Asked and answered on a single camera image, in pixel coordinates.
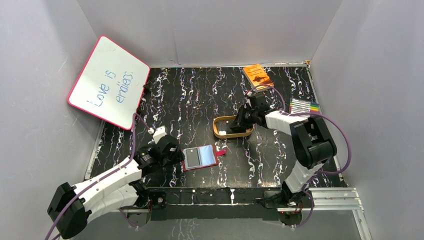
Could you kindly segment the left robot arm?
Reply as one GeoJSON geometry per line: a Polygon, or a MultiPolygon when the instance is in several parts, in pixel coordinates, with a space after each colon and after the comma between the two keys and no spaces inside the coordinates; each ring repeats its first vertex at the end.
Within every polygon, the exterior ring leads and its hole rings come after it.
{"type": "Polygon", "coordinates": [[[142,178],[162,168],[182,162],[185,157],[177,138],[165,126],[151,130],[153,143],[134,149],[113,168],[89,180],[57,187],[47,208],[52,229],[68,240],[78,235],[92,220],[123,207],[151,208],[157,196],[142,178]]]}

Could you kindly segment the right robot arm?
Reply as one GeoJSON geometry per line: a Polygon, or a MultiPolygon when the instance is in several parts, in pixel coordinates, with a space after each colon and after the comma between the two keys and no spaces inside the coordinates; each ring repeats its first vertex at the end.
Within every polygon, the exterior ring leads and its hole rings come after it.
{"type": "Polygon", "coordinates": [[[290,175],[281,185],[281,192],[272,196],[288,207],[295,207],[306,195],[309,181],[337,153],[336,144],[317,112],[287,113],[270,107],[262,93],[247,97],[229,125],[231,133],[244,133],[254,125],[283,132],[291,137],[296,157],[290,175]]]}

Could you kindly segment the red card holder wallet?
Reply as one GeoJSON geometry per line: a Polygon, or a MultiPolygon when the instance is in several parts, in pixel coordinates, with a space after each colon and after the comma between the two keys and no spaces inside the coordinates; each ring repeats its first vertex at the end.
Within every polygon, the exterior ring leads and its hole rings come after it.
{"type": "Polygon", "coordinates": [[[198,153],[200,157],[200,167],[192,168],[192,169],[186,169],[185,167],[185,149],[182,150],[182,153],[184,155],[184,161],[182,162],[183,171],[191,171],[191,170],[197,170],[197,169],[203,169],[208,167],[213,167],[219,164],[218,157],[223,156],[227,153],[227,148],[223,148],[222,150],[217,150],[215,145],[203,145],[195,147],[198,148],[198,153]]]}

